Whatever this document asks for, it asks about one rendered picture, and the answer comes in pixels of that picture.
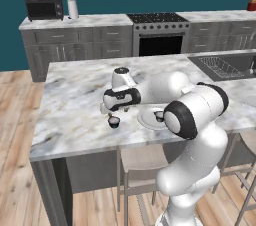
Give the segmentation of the white round plate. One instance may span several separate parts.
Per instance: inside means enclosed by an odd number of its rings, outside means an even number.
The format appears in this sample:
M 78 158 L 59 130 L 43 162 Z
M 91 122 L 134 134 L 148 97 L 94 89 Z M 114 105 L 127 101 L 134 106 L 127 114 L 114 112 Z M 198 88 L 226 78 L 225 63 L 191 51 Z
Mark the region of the white round plate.
M 155 117 L 156 111 L 162 111 L 164 116 L 163 122 L 158 122 Z M 178 124 L 174 120 L 174 117 L 169 113 L 165 113 L 162 108 L 148 107 L 142 109 L 137 116 L 139 123 L 150 130 L 164 130 L 170 131 L 177 130 Z

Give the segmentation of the pale wooden bar stool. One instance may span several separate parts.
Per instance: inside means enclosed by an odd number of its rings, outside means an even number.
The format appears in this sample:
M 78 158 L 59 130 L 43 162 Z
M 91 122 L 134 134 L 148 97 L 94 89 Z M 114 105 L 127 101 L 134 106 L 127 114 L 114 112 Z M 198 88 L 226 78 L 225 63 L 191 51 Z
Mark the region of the pale wooden bar stool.
M 243 143 L 246 149 L 253 156 L 254 160 L 246 168 L 227 171 L 226 166 L 237 141 L 240 141 Z M 247 190 L 247 196 L 239 212 L 239 215 L 235 222 L 235 226 L 239 226 L 242 220 L 242 217 L 246 211 L 251 211 L 256 209 L 256 190 L 255 190 L 256 174 L 254 176 L 252 183 L 251 184 L 248 183 L 249 175 L 253 171 L 255 165 L 256 165 L 256 131 L 242 132 L 242 133 L 235 134 L 231 141 L 231 145 L 227 148 L 227 154 L 224 156 L 224 162 L 220 170 L 221 177 L 235 175 L 241 183 L 241 188 L 245 188 Z
M 143 193 L 152 193 L 151 204 L 155 204 L 156 174 L 166 167 L 168 161 L 161 144 L 117 150 L 117 210 L 124 195 L 124 226 L 128 226 L 128 197 L 136 195 L 145 226 L 150 226 Z

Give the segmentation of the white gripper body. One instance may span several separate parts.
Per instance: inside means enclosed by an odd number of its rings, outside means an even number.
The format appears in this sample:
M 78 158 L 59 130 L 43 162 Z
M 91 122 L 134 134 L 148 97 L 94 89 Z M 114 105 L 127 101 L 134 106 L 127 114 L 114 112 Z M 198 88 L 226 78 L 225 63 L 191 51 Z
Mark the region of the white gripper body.
M 104 102 L 100 103 L 100 112 L 105 115 L 108 113 L 114 113 L 119 110 L 124 110 L 124 108 L 129 107 L 127 104 L 108 104 L 106 105 Z

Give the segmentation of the grey sink basin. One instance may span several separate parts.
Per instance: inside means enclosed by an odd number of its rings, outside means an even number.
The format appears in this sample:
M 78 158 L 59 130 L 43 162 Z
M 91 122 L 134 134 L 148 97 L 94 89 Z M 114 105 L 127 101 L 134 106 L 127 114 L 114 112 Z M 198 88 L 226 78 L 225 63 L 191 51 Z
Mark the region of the grey sink basin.
M 256 78 L 247 74 L 249 68 L 256 68 L 255 53 L 189 57 L 189 60 L 214 82 Z

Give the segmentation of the black toaster oven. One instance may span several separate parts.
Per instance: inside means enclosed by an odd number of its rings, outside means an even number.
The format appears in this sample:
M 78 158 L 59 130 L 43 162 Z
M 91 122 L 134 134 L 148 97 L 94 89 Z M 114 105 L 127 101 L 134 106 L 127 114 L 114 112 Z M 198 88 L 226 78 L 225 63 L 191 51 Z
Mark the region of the black toaster oven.
M 25 5 L 30 21 L 64 18 L 62 0 L 25 0 Z

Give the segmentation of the grey base cupboards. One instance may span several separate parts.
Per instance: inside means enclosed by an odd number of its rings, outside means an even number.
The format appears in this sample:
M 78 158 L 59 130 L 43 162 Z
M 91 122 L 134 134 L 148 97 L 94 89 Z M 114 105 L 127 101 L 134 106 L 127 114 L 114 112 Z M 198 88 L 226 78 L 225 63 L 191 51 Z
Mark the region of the grey base cupboards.
M 34 82 L 44 82 L 50 62 L 122 58 L 132 55 L 132 26 L 22 30 Z
M 256 48 L 256 20 L 193 22 L 185 53 Z

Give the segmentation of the white paper towel roll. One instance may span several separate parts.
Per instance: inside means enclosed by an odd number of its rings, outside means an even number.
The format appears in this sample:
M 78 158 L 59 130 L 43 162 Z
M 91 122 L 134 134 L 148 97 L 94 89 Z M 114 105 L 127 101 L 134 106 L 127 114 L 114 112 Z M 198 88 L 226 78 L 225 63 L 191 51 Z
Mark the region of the white paper towel roll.
M 67 0 L 69 18 L 75 20 L 79 18 L 76 0 Z

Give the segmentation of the grey kitchen island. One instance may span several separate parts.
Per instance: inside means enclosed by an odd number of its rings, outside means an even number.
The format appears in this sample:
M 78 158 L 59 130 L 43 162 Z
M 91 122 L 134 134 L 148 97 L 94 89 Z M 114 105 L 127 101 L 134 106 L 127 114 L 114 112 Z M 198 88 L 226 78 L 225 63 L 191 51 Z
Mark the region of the grey kitchen island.
M 109 126 L 100 103 L 120 67 L 127 68 L 137 83 L 158 73 L 180 71 L 194 84 L 218 86 L 229 105 L 215 124 L 227 137 L 256 129 L 256 78 L 213 82 L 184 55 L 54 62 L 48 69 L 30 150 L 51 226 L 72 226 L 74 194 L 117 185 L 118 149 L 161 144 L 170 164 L 187 145 L 168 129 L 142 126 L 137 116 L 146 104 L 112 113 L 120 124 L 115 129 Z

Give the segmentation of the steel stove with oven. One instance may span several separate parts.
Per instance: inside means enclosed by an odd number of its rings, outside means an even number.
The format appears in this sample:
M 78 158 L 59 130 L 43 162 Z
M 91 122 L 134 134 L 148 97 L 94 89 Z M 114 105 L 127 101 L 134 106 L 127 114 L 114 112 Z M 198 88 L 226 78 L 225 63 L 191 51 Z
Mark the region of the steel stove with oven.
M 181 54 L 190 22 L 177 13 L 128 14 L 133 22 L 133 56 Z

